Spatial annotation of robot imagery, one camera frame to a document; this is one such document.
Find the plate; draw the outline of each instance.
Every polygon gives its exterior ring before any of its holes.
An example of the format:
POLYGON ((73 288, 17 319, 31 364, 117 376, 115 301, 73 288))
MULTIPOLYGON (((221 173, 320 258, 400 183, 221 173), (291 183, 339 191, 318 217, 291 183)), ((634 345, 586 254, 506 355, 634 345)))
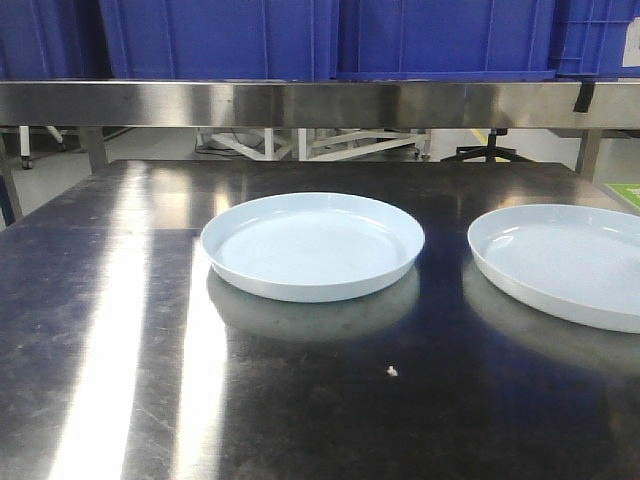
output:
POLYGON ((220 277, 291 302, 331 302, 381 290, 424 245, 418 222, 378 200, 327 192, 252 200, 213 218, 202 245, 220 277))
POLYGON ((571 205, 482 215, 468 231, 480 271, 550 315, 640 333, 640 217, 571 205))

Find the metal shelf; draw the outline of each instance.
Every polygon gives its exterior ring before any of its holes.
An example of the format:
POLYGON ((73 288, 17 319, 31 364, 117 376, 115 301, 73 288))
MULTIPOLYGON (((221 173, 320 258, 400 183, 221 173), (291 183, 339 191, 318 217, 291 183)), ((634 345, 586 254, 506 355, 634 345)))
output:
POLYGON ((34 126, 636 129, 639 104, 632 81, 0 82, 0 124, 34 126))

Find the floor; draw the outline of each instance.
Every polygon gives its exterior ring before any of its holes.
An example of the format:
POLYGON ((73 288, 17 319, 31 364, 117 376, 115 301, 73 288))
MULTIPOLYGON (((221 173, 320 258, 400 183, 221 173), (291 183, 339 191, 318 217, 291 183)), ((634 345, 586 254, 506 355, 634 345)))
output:
MULTIPOLYGON (((481 145, 488 131, 434 130, 430 161, 455 153, 459 145, 481 145)), ((195 151, 196 129, 137 128, 125 131, 106 142, 110 160, 122 158, 192 160, 221 159, 219 154, 195 151)), ((16 188, 24 214, 29 214, 90 174, 89 159, 77 139, 67 137, 69 151, 58 153, 47 135, 32 135, 34 168, 22 170, 17 137, 5 134, 16 188)), ((516 148, 518 153, 540 162, 561 162, 575 168, 579 139, 561 138, 547 130, 510 130, 499 145, 516 148)), ((363 156, 353 161, 416 161, 409 147, 363 156)), ((604 139, 598 157, 594 183, 608 191, 607 183, 640 183, 640 139, 604 139)), ((0 230, 4 223, 0 217, 0 230)))

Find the table leg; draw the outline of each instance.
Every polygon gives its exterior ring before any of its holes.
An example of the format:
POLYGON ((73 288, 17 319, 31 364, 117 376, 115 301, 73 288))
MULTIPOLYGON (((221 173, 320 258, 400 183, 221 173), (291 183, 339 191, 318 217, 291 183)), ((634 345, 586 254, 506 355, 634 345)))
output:
POLYGON ((4 146, 4 139, 0 134, 0 174, 4 179, 4 188, 6 189, 7 198, 9 200, 8 215, 5 216, 5 223, 8 225, 13 220, 20 220, 22 218, 22 208, 20 207, 20 199, 18 198, 18 191, 16 190, 16 183, 13 178, 13 172, 9 166, 9 157, 7 156, 7 150, 4 146))
POLYGON ((421 160, 428 160, 431 157, 431 130, 424 128, 414 128, 411 133, 424 135, 424 140, 417 142, 414 147, 416 156, 421 160))
POLYGON ((82 127, 80 128, 81 143, 86 146, 89 153, 89 163, 91 163, 91 172, 106 167, 109 164, 107 159, 107 151, 104 148, 104 137, 102 136, 101 127, 82 127))
POLYGON ((309 154, 309 149, 307 145, 307 129, 299 128, 298 129, 298 160, 300 162, 307 161, 307 155, 309 154))
POLYGON ((596 173, 596 161, 598 160, 601 140, 602 130, 585 130, 582 132, 576 172, 592 181, 596 173))
POLYGON ((273 128, 264 129, 264 159, 277 160, 273 144, 273 128))

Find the chair wheel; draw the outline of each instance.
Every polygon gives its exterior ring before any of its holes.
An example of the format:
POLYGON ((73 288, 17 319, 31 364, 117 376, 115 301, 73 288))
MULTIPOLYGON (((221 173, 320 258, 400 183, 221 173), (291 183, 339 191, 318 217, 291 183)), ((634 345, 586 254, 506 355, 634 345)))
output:
POLYGON ((33 168, 33 160, 31 157, 22 157, 22 169, 31 170, 33 168))

